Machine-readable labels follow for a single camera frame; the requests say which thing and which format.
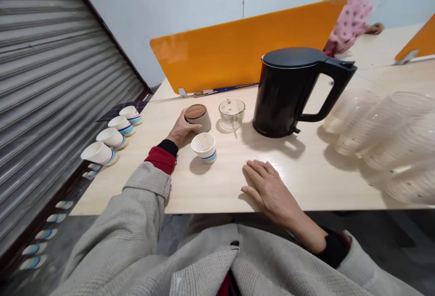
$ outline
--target coat sleeve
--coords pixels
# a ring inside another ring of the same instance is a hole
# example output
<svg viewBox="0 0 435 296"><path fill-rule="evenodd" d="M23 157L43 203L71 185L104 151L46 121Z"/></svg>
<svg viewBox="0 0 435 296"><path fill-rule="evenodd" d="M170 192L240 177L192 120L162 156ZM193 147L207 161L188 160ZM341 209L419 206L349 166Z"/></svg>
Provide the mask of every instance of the coat sleeve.
<svg viewBox="0 0 435 296"><path fill-rule="evenodd" d="M108 206L74 247L53 295L90 295L134 263L157 253L164 202L171 178L150 162L142 163L121 195Z"/></svg>
<svg viewBox="0 0 435 296"><path fill-rule="evenodd" d="M402 280L378 267L356 239L349 232L344 233L351 241L351 247L337 268L339 272L375 296L423 296Z"/></svg>

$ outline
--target gray coat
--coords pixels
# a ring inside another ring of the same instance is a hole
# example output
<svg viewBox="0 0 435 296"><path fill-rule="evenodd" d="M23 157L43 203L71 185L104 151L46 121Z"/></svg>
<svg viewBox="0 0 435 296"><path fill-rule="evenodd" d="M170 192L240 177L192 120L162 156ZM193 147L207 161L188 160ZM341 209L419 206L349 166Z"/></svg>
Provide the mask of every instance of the gray coat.
<svg viewBox="0 0 435 296"><path fill-rule="evenodd" d="M197 223L172 256L157 255L170 183L141 164L78 241L53 295L215 296L230 269L242 295L421 295L348 233L352 246L337 270L286 238L238 223L202 231Z"/></svg>

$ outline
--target pink clothing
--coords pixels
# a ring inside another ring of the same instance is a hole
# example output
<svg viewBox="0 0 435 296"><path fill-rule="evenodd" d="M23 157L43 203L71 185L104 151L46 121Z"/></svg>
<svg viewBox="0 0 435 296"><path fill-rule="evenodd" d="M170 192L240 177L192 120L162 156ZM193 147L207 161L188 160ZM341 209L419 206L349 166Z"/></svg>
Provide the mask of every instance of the pink clothing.
<svg viewBox="0 0 435 296"><path fill-rule="evenodd" d="M370 25L366 22L372 13L368 5L345 5L334 30L325 46L325 51L343 53L363 35Z"/></svg>

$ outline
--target concrete floor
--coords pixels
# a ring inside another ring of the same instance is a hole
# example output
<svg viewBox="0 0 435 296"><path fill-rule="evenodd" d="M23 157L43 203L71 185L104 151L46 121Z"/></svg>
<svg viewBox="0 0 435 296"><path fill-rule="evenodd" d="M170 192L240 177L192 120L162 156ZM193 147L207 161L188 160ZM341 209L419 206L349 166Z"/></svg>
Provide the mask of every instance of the concrete floor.
<svg viewBox="0 0 435 296"><path fill-rule="evenodd" d="M72 196L76 201L90 181L83 180ZM423 295L435 296L435 211L311 212L321 225L348 230L383 269L407 282ZM2 288L2 295L47 296L58 285L73 246L96 216L72 216L57 224L48 242L47 261L37 270L18 272ZM158 253L175 252L190 215L165 215Z"/></svg>

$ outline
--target black kettle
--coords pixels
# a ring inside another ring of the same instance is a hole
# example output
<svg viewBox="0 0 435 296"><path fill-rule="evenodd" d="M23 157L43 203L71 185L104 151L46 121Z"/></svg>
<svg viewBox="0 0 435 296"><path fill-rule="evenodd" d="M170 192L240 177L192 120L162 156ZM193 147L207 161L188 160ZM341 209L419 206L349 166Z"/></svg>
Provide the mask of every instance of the black kettle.
<svg viewBox="0 0 435 296"><path fill-rule="evenodd" d="M255 105L255 130L267 137L299 133L299 121L323 120L355 74L355 62L338 60L312 48L285 48L262 57L260 84ZM334 85L317 114L302 111L319 75L334 80Z"/></svg>

